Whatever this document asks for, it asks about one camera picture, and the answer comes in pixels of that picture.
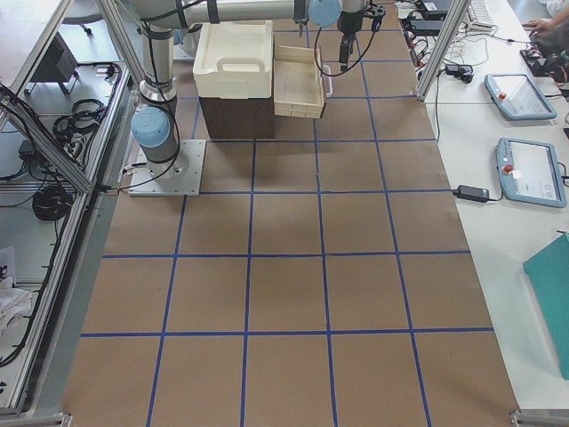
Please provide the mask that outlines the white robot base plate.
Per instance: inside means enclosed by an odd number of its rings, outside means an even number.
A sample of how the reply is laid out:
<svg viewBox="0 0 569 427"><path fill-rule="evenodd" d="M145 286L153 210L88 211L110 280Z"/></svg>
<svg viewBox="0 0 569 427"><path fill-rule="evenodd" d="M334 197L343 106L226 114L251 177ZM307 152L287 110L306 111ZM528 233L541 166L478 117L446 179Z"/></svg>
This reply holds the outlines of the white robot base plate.
<svg viewBox="0 0 569 427"><path fill-rule="evenodd" d="M133 170L128 194L133 197L198 196L205 148L205 140L182 140L173 165L149 163L139 148L137 162L143 166Z"/></svg>

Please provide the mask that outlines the person's hand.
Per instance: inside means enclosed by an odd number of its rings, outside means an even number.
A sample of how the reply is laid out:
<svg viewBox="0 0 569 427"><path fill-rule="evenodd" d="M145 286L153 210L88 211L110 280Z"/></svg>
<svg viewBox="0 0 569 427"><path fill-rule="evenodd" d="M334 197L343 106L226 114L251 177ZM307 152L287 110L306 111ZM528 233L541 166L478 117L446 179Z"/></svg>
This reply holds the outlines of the person's hand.
<svg viewBox="0 0 569 427"><path fill-rule="evenodd" d="M542 18L538 20L529 20L523 24L523 27L531 30L532 32L545 32L553 29L556 26L555 20L552 18Z"/></svg>

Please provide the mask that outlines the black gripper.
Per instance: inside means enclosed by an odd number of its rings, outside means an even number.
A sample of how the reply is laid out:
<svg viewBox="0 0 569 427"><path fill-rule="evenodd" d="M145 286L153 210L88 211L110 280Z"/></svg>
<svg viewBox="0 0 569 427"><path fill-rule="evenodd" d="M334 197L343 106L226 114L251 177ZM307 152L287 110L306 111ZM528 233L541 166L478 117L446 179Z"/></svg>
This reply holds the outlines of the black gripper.
<svg viewBox="0 0 569 427"><path fill-rule="evenodd" d="M377 32L381 28L384 17L385 7L374 1L343 0L337 29L342 34L356 34L362 29L364 19L370 19L372 32Z"/></svg>

